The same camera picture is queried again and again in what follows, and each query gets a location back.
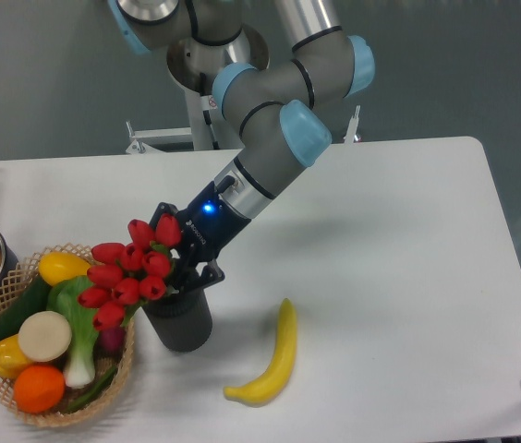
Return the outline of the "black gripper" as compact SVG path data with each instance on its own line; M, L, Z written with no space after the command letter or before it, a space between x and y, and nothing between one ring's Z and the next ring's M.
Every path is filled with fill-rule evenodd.
M149 225L156 231L179 231L182 239L177 248L178 262L175 289L182 294L204 290L224 280L224 271L215 260L251 219L239 215L226 201L223 193L235 180L210 182L183 210L167 202L156 207ZM204 263L201 270L195 265Z

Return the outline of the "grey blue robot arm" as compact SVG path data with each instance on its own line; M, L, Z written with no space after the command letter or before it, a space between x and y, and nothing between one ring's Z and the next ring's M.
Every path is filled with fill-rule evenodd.
M167 49L185 90L214 100L242 150L175 216L182 238L169 287L197 291L223 278L220 251L330 146L318 105L365 89L375 75L371 49L345 34L330 1L276 5L293 56L269 67L264 40L242 19L238 1L113 1L110 9L138 51Z

